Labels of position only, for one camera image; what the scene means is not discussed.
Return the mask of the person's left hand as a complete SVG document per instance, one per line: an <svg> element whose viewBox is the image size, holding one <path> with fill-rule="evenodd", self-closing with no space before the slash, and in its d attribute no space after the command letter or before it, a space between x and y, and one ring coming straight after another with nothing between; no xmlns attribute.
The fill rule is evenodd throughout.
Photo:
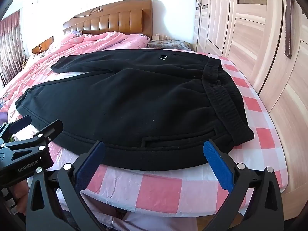
<svg viewBox="0 0 308 231"><path fill-rule="evenodd" d="M10 187L13 196L17 200L17 211L26 215L29 186L26 180L19 182L18 184Z"/></svg>

